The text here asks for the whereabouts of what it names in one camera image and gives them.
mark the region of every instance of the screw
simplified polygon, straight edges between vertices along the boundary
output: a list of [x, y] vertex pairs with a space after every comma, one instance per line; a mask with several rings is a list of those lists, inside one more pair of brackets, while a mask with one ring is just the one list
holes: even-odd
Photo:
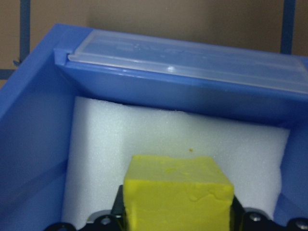
[[261, 216], [258, 213], [250, 214], [249, 218], [253, 221], [261, 221]]
[[303, 220], [297, 220], [295, 224], [301, 230], [308, 230], [308, 223]]
[[111, 220], [109, 217], [105, 217], [101, 220], [101, 224], [103, 225], [108, 225], [109, 223], [111, 223]]

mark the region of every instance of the yellow block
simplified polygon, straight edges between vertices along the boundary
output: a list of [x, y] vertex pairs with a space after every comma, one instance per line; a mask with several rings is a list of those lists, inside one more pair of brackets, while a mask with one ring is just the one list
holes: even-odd
[[211, 157], [135, 155], [123, 186], [129, 231], [228, 231], [233, 185]]

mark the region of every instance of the white foam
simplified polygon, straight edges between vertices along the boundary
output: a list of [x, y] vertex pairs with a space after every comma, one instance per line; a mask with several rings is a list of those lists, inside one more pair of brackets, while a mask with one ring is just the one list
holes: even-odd
[[245, 207], [271, 218], [281, 190], [282, 128], [76, 98], [63, 221], [111, 209], [133, 154], [212, 156]]

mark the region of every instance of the blue tape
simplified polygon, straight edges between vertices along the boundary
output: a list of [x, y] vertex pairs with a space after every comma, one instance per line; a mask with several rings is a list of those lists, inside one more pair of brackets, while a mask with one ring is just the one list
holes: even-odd
[[296, 0], [284, 0], [280, 52], [292, 53]]

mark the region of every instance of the yellow sponge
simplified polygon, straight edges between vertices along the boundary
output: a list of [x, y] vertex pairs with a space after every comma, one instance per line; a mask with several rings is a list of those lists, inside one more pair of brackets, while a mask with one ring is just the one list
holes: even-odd
[[233, 185], [211, 157], [135, 155], [123, 186], [129, 231], [228, 231]]

